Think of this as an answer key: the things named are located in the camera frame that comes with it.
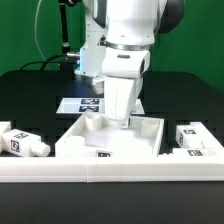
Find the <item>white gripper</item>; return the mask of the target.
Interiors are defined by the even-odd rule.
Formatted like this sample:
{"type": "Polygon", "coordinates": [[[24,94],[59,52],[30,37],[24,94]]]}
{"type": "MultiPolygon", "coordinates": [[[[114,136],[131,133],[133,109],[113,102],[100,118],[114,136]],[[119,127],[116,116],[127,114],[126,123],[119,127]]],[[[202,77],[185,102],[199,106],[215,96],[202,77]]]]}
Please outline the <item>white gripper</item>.
{"type": "Polygon", "coordinates": [[[105,114],[109,119],[122,121],[120,127],[130,125],[130,113],[140,94],[143,73],[148,69],[148,50],[125,51],[106,48],[102,63],[105,114]]]}

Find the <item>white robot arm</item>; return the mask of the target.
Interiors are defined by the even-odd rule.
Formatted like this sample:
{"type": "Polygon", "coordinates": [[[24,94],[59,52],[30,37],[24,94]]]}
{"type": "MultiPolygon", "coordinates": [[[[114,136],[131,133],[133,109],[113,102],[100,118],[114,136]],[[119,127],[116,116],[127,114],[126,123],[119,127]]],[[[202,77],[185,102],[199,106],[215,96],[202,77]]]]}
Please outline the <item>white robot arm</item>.
{"type": "Polygon", "coordinates": [[[155,36],[184,16],[185,0],[83,0],[85,43],[75,74],[105,100],[104,113],[126,128],[150,66],[155,36]]]}

